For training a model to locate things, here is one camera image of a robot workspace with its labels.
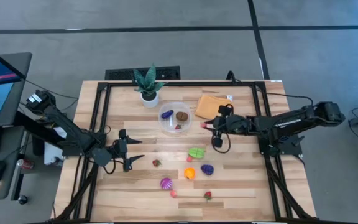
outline white pot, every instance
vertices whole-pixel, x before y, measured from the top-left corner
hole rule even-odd
[[[140,98],[142,99],[143,105],[147,108],[153,108],[158,105],[158,92],[156,92],[155,98],[150,101],[143,99],[143,94],[140,94]]]

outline wooden table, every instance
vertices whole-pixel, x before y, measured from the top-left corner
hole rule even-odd
[[[74,118],[74,122],[81,128],[89,129],[98,82],[83,82]],[[283,83],[265,83],[267,92],[284,93]],[[131,138],[143,141],[143,144],[130,145],[128,156],[144,154],[145,157],[136,161],[133,170],[128,173],[123,173],[120,164],[117,164],[113,175],[107,175],[100,168],[91,221],[274,220],[264,158],[259,154],[257,138],[231,136],[230,152],[215,152],[210,145],[211,133],[200,128],[200,123],[205,120],[194,116],[197,101],[202,94],[219,97],[232,95],[236,114],[256,115],[251,89],[246,86],[165,86],[159,93],[160,103],[151,109],[143,106],[134,87],[112,88],[106,122],[111,127],[107,144],[111,145],[118,138],[118,131],[124,128]],[[102,94],[98,121],[103,99]],[[264,111],[261,95],[259,99]],[[273,115],[289,110],[285,97],[269,95],[268,99]],[[182,101],[191,108],[193,122],[186,133],[163,133],[159,126],[159,108],[163,103],[172,101]],[[187,151],[191,147],[205,148],[205,157],[188,163]],[[161,160],[162,165],[154,167],[154,159]],[[70,201],[77,161],[77,157],[72,157],[64,162],[55,199],[57,214]],[[293,156],[282,156],[282,161],[289,191],[306,212],[315,215],[303,164]],[[214,166],[212,176],[201,172],[203,164]],[[196,169],[195,180],[187,180],[183,176],[187,167]],[[173,179],[177,198],[171,198],[169,191],[160,189],[160,181],[164,177]],[[213,195],[209,202],[203,198],[207,191],[211,191]],[[280,211],[284,217],[282,195],[278,189],[277,192]],[[80,217],[85,215],[86,198],[87,196],[82,203]]]

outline small red ball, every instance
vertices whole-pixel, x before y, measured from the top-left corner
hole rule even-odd
[[[175,198],[177,196],[177,192],[174,190],[171,190],[170,194],[171,194],[171,197],[173,197],[173,198]]]

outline potted plant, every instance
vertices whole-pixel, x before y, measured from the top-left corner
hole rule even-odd
[[[143,77],[142,74],[136,69],[134,69],[135,79],[138,89],[135,91],[141,92],[140,98],[143,101],[143,104],[147,108],[153,108],[158,105],[158,91],[164,85],[162,82],[155,82],[155,65],[152,64],[151,68],[147,71],[146,77]]]

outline black floor strip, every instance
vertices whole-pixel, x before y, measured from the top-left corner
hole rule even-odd
[[[270,79],[269,70],[267,69],[266,56],[264,51],[264,46],[262,44],[262,38],[260,37],[258,20],[256,18],[255,6],[252,0],[248,0],[249,12],[251,14],[252,27],[254,28],[254,35],[256,41],[256,47],[258,50],[258,55],[260,59],[260,63],[262,66],[263,78],[266,80]]]
[[[259,30],[358,30],[354,26],[260,26]]]
[[[0,34],[84,34],[84,33],[117,33],[117,32],[239,31],[239,30],[252,30],[252,29],[253,27],[251,26],[30,29],[30,30],[0,30]]]

